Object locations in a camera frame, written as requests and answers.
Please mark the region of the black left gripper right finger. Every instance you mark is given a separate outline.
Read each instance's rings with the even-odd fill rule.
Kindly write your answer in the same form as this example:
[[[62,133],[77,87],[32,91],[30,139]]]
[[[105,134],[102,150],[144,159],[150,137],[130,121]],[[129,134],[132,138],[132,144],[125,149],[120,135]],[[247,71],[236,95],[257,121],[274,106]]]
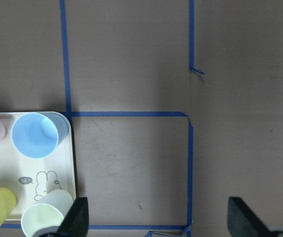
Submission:
[[[232,237],[269,237],[270,230],[240,197],[229,197],[227,228]]]

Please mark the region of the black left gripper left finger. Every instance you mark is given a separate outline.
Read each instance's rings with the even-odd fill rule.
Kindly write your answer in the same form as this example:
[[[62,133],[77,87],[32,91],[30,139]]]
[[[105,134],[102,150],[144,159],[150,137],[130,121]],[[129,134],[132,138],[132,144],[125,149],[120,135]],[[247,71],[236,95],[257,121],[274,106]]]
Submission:
[[[88,199],[78,197],[61,223],[57,235],[59,237],[85,237],[88,233],[88,226]]]

